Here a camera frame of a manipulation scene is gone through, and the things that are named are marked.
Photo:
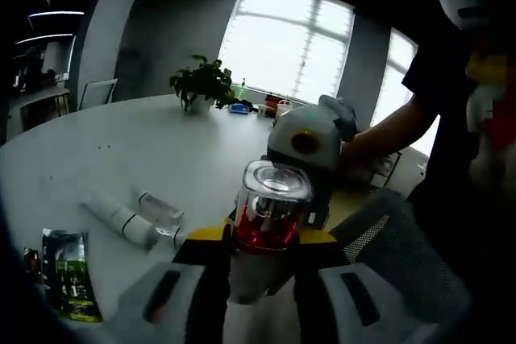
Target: window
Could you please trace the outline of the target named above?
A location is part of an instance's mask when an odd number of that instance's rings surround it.
[[[317,102],[337,95],[351,25],[336,0],[239,0],[218,57],[236,83]]]
[[[378,94],[377,106],[372,115],[371,126],[383,121],[412,98],[412,92],[402,84],[402,81],[412,63],[416,50],[417,46],[411,40],[394,29],[391,31],[387,65]],[[413,149],[425,156],[430,156],[437,135],[439,120],[440,117],[438,116],[426,134],[411,145]]]

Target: robot eye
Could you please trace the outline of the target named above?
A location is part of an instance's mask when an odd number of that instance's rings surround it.
[[[302,155],[311,155],[318,151],[321,144],[317,136],[311,131],[303,131],[292,137],[292,147]]]

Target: person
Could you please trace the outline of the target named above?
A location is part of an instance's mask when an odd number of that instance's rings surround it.
[[[506,197],[495,193],[493,188],[499,184],[485,189],[471,179],[480,136],[468,130],[468,99],[478,84],[489,82],[489,77],[478,76],[481,73],[493,75],[502,70],[504,86],[513,88],[516,68],[510,41],[497,34],[501,29],[493,24],[493,14],[485,4],[456,1],[441,0],[441,5],[458,28],[444,39],[421,44],[402,82],[414,93],[413,98],[383,122],[344,143],[341,154],[346,165],[390,155],[421,138],[440,115],[426,177],[408,200],[429,242],[472,294],[471,321],[482,321],[469,326],[474,336],[475,324],[487,326],[488,318],[500,317],[497,311],[510,289],[504,270],[509,262],[509,220],[516,210]],[[462,10],[469,14],[461,16]]]

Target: white chair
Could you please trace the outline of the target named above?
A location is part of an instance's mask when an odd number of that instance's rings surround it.
[[[117,80],[115,78],[114,80],[87,83],[82,92],[79,110],[105,105],[110,102]]]

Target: ceiling light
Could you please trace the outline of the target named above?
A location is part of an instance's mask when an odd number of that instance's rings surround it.
[[[32,40],[45,39],[45,38],[60,38],[62,36],[73,36],[73,34],[52,34],[52,35],[35,36],[34,38],[20,40],[19,42],[16,42],[15,44],[24,44],[25,42],[31,42]]]
[[[38,12],[37,14],[30,14],[29,18],[33,16],[43,16],[43,15],[84,15],[82,11],[48,11],[48,12]]]

